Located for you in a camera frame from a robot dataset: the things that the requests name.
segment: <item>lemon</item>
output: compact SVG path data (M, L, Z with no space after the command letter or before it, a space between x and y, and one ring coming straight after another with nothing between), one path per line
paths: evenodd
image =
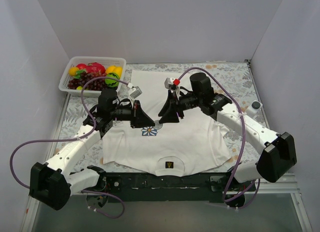
M71 67L70 69L69 69L69 75L70 76L75 76L76 74L77 74L77 71L79 71L79 68L77 68L77 67Z
M109 74L109 73L113 72L114 69L115 69L115 67L116 67L116 66L110 66L110 67L108 67L108 68L105 70L105 73L106 73L106 74Z
M113 73L117 74L119 76L119 78L121 78L121 74L122 74L122 67L117 66L114 70Z

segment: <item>white wall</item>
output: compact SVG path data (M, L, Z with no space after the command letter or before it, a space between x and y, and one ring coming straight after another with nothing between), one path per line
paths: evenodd
M281 0L39 0L69 57L252 58Z
M9 157L16 146L49 138L61 108L58 83L68 62L37 0L0 0L0 230L19 231L28 190L11 176ZM29 184L30 168L43 161L48 144L22 148L14 160Z
M293 171L320 231L320 0L283 0L252 59L270 125L292 133Z

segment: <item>white t-shirt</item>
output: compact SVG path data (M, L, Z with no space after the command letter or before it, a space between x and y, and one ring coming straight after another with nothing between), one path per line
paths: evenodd
M179 123L159 124L158 113L167 99L164 82L177 73L132 71L131 83L142 90L137 99L154 127L132 129L129 122L112 127L103 137L103 163L118 164L157 176L186 176L222 165L230 159L223 136L228 129L199 108L184 111ZM190 74L180 86L191 90Z

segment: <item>basket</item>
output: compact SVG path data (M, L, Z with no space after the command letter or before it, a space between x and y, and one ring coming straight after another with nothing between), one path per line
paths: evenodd
M80 96L81 90L73 90L68 88L68 83L70 80L73 79L72 76L69 75L69 69L73 66L77 66L79 63L92 63L97 62L103 65L104 67L108 67L111 65L115 66L121 66L122 67L122 74L120 80L123 80L125 70L126 70L126 60L123 58L115 58L115 57L95 57L95 56L75 56L71 58L68 65L66 66L62 78L59 83L59 90L66 91L70 93L73 96ZM116 91L120 90L120 87L122 86L122 83L119 83L118 89ZM101 94L101 91L90 91L85 90L83 92L85 97L99 97Z

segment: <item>black tag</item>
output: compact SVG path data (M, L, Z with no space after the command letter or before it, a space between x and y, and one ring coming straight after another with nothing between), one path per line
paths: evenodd
M174 163L172 161L166 161L165 162L165 168L170 168L173 169L174 168Z

